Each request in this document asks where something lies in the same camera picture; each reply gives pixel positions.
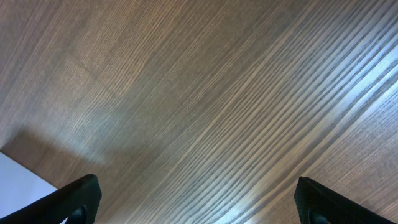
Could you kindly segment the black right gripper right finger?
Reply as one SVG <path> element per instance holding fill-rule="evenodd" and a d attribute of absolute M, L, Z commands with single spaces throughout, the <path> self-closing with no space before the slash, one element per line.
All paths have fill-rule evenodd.
<path fill-rule="evenodd" d="M 394 224 L 309 177 L 298 179 L 294 200 L 304 224 Z"/>

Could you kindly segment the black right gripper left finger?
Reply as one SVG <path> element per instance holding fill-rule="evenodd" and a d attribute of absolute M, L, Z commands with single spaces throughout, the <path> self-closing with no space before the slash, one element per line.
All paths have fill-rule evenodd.
<path fill-rule="evenodd" d="M 93 224 L 101 197 L 97 176 L 87 174 L 46 197 L 1 218 L 1 224 Z"/>

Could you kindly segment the white cardboard box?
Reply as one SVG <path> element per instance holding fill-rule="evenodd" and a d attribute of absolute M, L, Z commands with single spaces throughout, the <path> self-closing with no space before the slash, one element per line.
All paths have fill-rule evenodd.
<path fill-rule="evenodd" d="M 1 153 L 1 218 L 55 191 L 56 187 Z"/>

